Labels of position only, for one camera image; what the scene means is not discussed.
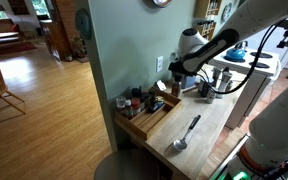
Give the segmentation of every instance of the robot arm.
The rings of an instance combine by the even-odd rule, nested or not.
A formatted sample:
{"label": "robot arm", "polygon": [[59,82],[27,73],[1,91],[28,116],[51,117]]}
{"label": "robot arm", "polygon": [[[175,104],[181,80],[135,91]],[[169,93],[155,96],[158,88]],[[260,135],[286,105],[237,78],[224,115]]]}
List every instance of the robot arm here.
{"label": "robot arm", "polygon": [[288,0],[248,0],[225,23],[220,32],[198,51],[182,61],[171,63],[169,70],[187,76],[196,73],[210,59],[239,41],[288,17]]}

